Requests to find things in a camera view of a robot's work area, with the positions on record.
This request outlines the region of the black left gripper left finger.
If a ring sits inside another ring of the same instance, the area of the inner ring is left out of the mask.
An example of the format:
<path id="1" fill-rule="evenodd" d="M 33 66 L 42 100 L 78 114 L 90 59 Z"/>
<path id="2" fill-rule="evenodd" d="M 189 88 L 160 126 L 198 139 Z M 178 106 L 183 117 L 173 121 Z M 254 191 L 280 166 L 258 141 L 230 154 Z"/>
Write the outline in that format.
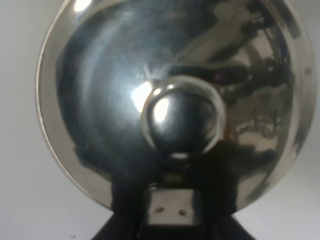
<path id="1" fill-rule="evenodd" d="M 109 159 L 100 163 L 111 180 L 111 218 L 94 240 L 159 240 L 160 229 L 145 222 L 145 191 L 160 175 L 158 159 Z"/>

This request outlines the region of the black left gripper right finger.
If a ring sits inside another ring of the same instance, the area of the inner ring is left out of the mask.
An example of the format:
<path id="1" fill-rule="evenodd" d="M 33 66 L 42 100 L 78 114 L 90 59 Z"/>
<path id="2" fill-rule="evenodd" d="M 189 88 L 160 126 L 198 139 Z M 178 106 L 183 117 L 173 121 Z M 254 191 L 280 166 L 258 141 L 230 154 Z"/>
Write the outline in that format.
<path id="1" fill-rule="evenodd" d="M 202 195 L 204 240 L 253 240 L 233 214 L 237 211 L 238 174 L 234 163 L 239 149 L 219 142 L 192 163 L 190 179 Z"/>

